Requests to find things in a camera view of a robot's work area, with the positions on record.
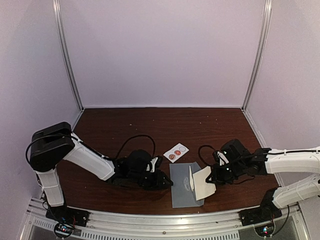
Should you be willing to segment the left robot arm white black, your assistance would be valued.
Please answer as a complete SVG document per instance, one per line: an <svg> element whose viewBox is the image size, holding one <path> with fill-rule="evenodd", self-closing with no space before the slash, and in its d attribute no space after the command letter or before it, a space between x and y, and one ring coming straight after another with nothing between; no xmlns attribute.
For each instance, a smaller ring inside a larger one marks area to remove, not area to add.
<svg viewBox="0 0 320 240"><path fill-rule="evenodd" d="M174 185L160 170L161 156L143 149L133 150L124 157L119 153L115 157L103 155L81 140L65 121L35 132L26 147L25 159L40 181L47 205L61 222L72 218L57 171L61 161L71 162L112 185L127 187L133 183L148 191Z"/></svg>

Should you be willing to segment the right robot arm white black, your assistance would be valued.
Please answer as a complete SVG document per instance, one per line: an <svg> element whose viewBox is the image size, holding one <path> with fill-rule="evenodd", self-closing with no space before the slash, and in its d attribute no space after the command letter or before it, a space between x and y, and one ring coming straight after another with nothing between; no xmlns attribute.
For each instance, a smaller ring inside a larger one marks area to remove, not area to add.
<svg viewBox="0 0 320 240"><path fill-rule="evenodd" d="M282 209L295 202L307 200L320 194L320 148L249 150L238 139L224 144L213 152L216 163L210 165L206 183L232 185L243 175L266 176L280 173L309 173L304 179L271 191L270 201L256 210L259 220L268 220L276 208Z"/></svg>

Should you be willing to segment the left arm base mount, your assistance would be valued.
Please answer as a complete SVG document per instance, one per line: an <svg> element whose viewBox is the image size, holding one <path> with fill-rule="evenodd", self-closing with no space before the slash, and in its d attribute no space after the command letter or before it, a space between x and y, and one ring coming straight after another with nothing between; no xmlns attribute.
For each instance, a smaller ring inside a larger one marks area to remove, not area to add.
<svg viewBox="0 0 320 240"><path fill-rule="evenodd" d="M48 219L55 220L72 226L86 227L89 219L89 212L75 208L50 208L45 216Z"/></svg>

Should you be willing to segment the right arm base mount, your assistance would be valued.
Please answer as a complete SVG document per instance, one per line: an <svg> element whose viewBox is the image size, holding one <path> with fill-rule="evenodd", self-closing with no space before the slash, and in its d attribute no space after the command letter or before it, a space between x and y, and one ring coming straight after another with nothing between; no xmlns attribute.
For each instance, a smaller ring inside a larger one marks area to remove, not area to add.
<svg viewBox="0 0 320 240"><path fill-rule="evenodd" d="M244 209L239 212L241 224L243 226L255 225L282 216L282 211L271 206L259 206L250 209Z"/></svg>

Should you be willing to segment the grey envelope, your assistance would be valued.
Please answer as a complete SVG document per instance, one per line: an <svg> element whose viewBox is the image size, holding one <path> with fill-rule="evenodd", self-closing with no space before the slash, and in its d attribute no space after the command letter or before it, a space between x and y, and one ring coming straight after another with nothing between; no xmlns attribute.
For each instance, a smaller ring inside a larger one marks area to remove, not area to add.
<svg viewBox="0 0 320 240"><path fill-rule="evenodd" d="M190 173L201 170L198 163L171 163L169 170L170 179L173 182L171 187L172 207L177 209L203 206L205 200L196 200L195 191L190 185Z"/></svg>

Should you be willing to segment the beige letter paper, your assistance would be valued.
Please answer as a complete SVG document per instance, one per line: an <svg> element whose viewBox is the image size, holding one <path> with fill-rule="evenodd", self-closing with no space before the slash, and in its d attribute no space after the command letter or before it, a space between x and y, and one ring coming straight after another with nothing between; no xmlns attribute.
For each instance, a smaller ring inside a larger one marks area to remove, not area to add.
<svg viewBox="0 0 320 240"><path fill-rule="evenodd" d="M214 183L207 183L206 178L211 174L209 166L197 171L192 175L194 183L195 198L197 201L205 199L216 192Z"/></svg>
<svg viewBox="0 0 320 240"><path fill-rule="evenodd" d="M190 189L193 192L195 190L194 178L193 178L193 168L192 165L189 165L189 185Z"/></svg>

